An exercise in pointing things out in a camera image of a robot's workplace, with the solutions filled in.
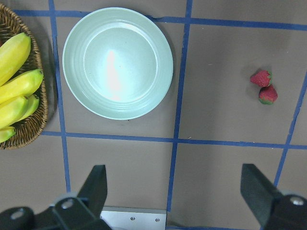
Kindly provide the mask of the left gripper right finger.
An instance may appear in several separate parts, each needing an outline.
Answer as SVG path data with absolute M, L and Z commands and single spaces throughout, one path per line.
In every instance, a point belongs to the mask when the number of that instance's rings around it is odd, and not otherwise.
M 251 163 L 244 163 L 241 169 L 240 192 L 258 223 L 268 223 L 275 205 L 283 194 L 271 181 Z

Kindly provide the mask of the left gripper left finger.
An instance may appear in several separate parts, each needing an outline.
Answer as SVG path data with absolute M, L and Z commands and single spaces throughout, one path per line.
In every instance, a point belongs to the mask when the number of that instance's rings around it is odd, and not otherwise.
M 107 178 L 105 165 L 95 165 L 77 197 L 83 201 L 95 217 L 100 217 L 107 198 Z

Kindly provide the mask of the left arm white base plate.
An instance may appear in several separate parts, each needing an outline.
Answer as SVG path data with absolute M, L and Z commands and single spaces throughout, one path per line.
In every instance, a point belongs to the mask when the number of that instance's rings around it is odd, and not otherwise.
M 103 207 L 100 218 L 113 230 L 164 230 L 165 210 Z

